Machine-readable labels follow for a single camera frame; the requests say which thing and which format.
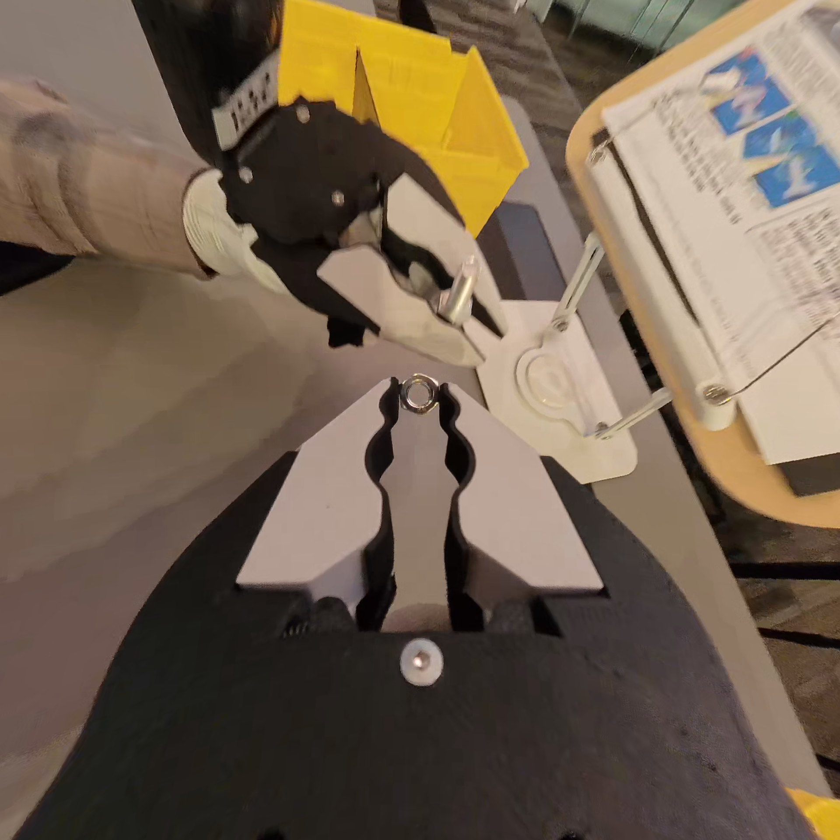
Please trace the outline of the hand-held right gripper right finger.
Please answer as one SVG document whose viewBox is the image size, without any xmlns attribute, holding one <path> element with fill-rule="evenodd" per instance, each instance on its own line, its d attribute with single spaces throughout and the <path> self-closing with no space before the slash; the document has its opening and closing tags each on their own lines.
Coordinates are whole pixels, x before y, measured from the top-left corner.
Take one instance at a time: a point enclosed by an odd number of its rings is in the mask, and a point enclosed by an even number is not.
<svg viewBox="0 0 840 840">
<path fill-rule="evenodd" d="M 459 386 L 440 386 L 444 462 L 456 483 L 444 540 L 449 621 L 484 628 L 513 604 L 606 587 L 539 453 Z"/>
</svg>

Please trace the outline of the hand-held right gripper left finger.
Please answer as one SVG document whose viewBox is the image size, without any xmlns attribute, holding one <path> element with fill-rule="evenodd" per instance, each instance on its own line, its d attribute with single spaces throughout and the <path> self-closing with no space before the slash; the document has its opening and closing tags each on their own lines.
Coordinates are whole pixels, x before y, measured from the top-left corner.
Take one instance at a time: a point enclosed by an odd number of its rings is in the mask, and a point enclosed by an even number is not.
<svg viewBox="0 0 840 840">
<path fill-rule="evenodd" d="M 396 379 L 377 383 L 292 453 L 240 588 L 334 598 L 361 628 L 381 624 L 395 589 L 382 477 L 393 461 L 399 391 Z"/>
</svg>

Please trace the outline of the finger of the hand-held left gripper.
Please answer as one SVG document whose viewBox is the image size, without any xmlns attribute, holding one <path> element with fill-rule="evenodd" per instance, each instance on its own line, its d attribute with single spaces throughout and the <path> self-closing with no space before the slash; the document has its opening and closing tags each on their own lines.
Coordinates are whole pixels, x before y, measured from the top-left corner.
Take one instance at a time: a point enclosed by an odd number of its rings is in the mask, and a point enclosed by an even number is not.
<svg viewBox="0 0 840 840">
<path fill-rule="evenodd" d="M 318 268 L 318 278 L 372 321 L 381 339 L 446 364 L 471 369 L 483 364 L 464 330 L 400 287 L 385 258 L 372 247 L 332 252 Z"/>
<path fill-rule="evenodd" d="M 465 259 L 476 256 L 481 272 L 468 320 L 477 319 L 498 337 L 506 335 L 501 294 L 487 258 L 467 228 L 407 174 L 385 193 L 381 252 L 404 288 L 431 309 L 438 291 L 452 285 Z"/>
</svg>

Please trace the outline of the silver hex bolt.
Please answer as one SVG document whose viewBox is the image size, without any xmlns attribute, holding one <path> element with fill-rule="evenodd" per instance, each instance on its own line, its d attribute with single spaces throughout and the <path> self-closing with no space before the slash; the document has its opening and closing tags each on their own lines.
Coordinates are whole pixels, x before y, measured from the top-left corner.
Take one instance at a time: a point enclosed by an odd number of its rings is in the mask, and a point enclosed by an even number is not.
<svg viewBox="0 0 840 840">
<path fill-rule="evenodd" d="M 434 314 L 450 325 L 461 328 L 471 317 L 472 301 L 478 287 L 480 272 L 480 263 L 475 255 L 465 259 L 451 286 L 439 290 L 434 298 Z"/>
</svg>

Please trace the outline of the silver hex nut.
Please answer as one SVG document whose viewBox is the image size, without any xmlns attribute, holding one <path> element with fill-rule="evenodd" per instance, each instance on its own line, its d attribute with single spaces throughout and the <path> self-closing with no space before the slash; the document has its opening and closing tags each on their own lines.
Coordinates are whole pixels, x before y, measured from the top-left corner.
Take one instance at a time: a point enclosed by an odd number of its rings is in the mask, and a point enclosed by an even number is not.
<svg viewBox="0 0 840 840">
<path fill-rule="evenodd" d="M 422 373 L 411 374 L 400 383 L 402 410 L 419 416 L 431 413 L 438 406 L 439 389 L 435 378 Z"/>
</svg>

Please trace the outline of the person's left forearm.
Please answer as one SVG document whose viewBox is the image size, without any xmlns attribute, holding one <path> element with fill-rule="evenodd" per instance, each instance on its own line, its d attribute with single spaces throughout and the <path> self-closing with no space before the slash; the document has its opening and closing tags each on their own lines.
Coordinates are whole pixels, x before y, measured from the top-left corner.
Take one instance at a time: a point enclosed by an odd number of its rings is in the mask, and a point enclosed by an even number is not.
<svg viewBox="0 0 840 840">
<path fill-rule="evenodd" d="M 1 82 L 1 239 L 205 277 L 183 203 L 206 169 L 112 129 L 36 82 Z"/>
</svg>

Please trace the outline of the person's left hand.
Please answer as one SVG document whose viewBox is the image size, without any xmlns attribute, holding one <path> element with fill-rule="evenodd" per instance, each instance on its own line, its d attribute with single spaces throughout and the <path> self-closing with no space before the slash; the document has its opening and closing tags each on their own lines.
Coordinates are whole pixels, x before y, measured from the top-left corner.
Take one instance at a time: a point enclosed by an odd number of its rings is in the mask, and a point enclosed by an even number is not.
<svg viewBox="0 0 840 840">
<path fill-rule="evenodd" d="M 204 169 L 185 189 L 182 223 L 194 256 L 207 272 L 250 277 L 269 291 L 328 316 L 328 290 L 317 273 L 323 252 L 280 245 L 252 224 L 236 222 L 228 212 L 221 178 L 218 169 Z"/>
</svg>

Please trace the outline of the wooden document stand white base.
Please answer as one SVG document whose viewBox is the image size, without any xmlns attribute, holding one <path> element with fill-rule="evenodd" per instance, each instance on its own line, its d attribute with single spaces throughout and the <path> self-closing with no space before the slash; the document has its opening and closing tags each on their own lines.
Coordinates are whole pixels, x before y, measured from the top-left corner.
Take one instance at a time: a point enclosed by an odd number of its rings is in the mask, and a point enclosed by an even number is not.
<svg viewBox="0 0 840 840">
<path fill-rule="evenodd" d="M 602 119 L 605 108 L 659 84 L 790 3 L 743 3 L 583 111 L 566 163 L 593 230 L 559 301 L 508 303 L 511 330 L 478 374 L 499 419 L 583 482 L 632 471 L 630 427 L 671 404 L 700 464 L 733 499 L 768 518 L 838 529 L 838 491 L 797 498 L 777 466 L 763 461 Z M 618 408 L 579 313 L 603 257 L 662 382 L 633 411 Z"/>
</svg>

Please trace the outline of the black backing board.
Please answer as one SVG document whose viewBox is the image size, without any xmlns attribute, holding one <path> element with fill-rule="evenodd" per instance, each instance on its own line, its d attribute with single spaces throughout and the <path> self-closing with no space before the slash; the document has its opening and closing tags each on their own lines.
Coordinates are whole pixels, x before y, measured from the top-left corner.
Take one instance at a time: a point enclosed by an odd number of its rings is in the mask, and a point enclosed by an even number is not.
<svg viewBox="0 0 840 840">
<path fill-rule="evenodd" d="M 797 498 L 839 491 L 839 453 L 802 458 L 777 465 L 785 483 Z"/>
</svg>

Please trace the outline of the black round pad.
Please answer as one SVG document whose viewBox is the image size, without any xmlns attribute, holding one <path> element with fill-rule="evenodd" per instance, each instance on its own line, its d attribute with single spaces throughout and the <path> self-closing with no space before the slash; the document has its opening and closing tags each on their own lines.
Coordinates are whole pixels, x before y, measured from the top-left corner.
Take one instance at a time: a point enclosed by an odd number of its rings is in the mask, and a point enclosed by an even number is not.
<svg viewBox="0 0 840 840">
<path fill-rule="evenodd" d="M 1 242 L 1 296 L 51 277 L 66 268 L 72 255 L 57 255 L 41 248 Z"/>
</svg>

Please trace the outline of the printed instruction sheet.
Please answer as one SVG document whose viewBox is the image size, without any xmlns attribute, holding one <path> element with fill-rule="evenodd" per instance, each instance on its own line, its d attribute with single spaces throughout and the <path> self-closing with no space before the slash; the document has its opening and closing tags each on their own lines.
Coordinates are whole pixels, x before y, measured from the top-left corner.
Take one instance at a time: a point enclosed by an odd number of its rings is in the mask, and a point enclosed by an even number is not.
<svg viewBox="0 0 840 840">
<path fill-rule="evenodd" d="M 792 2 L 603 110 L 763 461 L 839 451 L 838 2 Z"/>
</svg>

